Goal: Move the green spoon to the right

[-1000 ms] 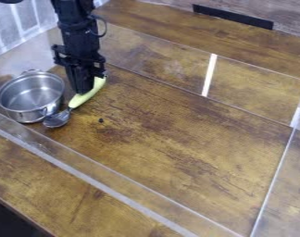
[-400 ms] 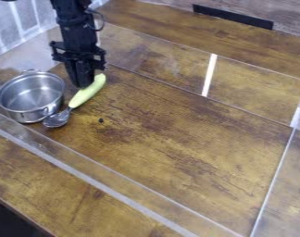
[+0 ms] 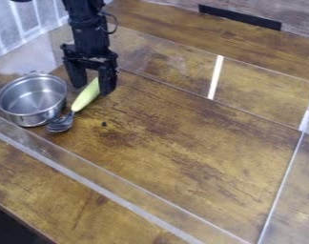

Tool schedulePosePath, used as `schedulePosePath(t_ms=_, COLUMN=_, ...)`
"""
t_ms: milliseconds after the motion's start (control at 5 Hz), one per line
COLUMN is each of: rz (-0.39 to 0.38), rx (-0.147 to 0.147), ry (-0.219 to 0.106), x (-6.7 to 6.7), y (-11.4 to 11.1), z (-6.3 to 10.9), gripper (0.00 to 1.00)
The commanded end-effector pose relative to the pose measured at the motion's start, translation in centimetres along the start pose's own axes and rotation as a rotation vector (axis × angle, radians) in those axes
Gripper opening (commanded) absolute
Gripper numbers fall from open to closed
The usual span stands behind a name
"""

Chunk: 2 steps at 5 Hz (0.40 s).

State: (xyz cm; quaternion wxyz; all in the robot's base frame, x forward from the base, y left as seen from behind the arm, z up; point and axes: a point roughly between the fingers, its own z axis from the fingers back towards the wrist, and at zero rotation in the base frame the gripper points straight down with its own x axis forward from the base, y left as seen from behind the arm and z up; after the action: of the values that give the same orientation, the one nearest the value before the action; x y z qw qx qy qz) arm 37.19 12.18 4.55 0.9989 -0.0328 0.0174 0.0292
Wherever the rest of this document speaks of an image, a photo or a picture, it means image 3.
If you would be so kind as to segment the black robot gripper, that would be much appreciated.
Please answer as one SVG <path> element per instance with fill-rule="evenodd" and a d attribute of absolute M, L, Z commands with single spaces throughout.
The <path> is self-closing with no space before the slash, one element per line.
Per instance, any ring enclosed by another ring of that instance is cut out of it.
<path fill-rule="evenodd" d="M 99 94 L 106 96 L 117 89 L 118 54 L 110 50 L 110 35 L 117 30 L 106 22 L 70 22 L 70 28 L 73 43 L 61 49 L 71 84 L 81 89 L 87 84 L 86 70 L 98 71 Z"/>

